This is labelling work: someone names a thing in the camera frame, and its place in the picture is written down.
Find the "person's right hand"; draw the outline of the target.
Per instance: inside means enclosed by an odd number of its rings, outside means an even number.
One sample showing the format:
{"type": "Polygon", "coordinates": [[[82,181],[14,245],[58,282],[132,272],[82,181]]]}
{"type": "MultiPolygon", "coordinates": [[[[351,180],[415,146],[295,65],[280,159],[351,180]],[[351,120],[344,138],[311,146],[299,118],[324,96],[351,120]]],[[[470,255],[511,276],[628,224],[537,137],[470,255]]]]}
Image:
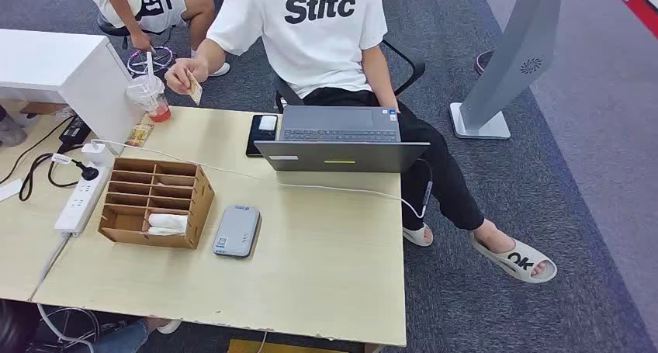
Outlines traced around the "person's right hand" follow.
{"type": "Polygon", "coordinates": [[[209,76],[207,62],[200,58],[179,58],[164,75],[165,84],[175,93],[189,93],[194,81],[203,83],[209,76]]]}

